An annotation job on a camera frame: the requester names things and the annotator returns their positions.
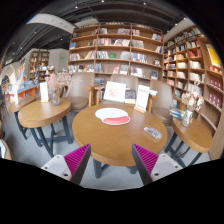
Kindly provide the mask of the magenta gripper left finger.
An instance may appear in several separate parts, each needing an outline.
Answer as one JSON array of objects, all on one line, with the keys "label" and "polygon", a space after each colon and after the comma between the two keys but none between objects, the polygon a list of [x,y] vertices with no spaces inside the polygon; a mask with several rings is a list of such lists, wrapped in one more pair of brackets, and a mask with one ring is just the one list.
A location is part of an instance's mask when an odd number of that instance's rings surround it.
[{"label": "magenta gripper left finger", "polygon": [[65,156],[55,155],[42,166],[42,169],[79,185],[85,172],[90,154],[91,145],[87,144]]}]

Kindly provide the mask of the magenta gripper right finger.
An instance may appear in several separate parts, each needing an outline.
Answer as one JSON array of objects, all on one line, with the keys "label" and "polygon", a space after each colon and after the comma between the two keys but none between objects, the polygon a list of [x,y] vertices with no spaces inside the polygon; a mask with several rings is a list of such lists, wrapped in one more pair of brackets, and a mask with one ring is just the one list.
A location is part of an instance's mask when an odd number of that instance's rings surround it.
[{"label": "magenta gripper right finger", "polygon": [[182,169],[167,154],[158,155],[137,144],[132,145],[132,155],[143,185],[148,185]]}]

